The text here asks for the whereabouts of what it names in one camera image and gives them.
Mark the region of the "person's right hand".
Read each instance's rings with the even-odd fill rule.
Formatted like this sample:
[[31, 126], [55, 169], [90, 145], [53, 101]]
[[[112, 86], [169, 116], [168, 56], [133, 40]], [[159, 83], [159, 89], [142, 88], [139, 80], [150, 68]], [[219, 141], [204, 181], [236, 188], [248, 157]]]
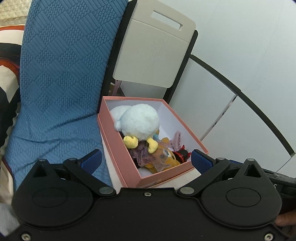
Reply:
[[296, 211], [290, 211], [279, 215], [275, 221], [277, 226], [293, 226], [296, 224]]

